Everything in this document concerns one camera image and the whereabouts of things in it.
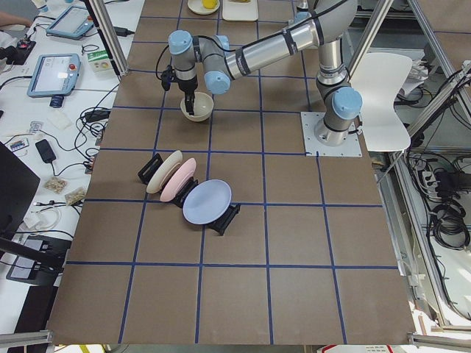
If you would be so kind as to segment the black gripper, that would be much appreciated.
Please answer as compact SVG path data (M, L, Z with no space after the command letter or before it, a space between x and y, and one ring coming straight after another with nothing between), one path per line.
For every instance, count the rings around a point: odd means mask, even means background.
M185 94L185 109L187 114L194 115L194 93L198 88L198 79L178 79L179 89Z

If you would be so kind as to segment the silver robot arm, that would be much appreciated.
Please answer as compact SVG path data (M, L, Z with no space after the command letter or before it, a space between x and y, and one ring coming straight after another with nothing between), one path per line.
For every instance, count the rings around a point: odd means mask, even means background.
M221 95L235 79L315 46L319 55L316 86L326 113L316 124L314 134L326 146L339 146L363 104L360 93L350 85L341 53L341 36L353 22L357 6L355 0L319 1L312 11L297 13L292 24L238 49L230 49L225 36L174 31L169 35L172 63L160 75L161 85L169 90L172 83L177 83L184 93L185 111L193 115L197 63L203 65L206 88Z

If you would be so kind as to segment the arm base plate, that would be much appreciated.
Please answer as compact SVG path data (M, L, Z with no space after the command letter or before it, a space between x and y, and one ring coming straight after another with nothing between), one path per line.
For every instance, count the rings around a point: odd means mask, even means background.
M301 112L305 154L310 157L361 157L358 133L352 122L343 132L329 130L324 112Z

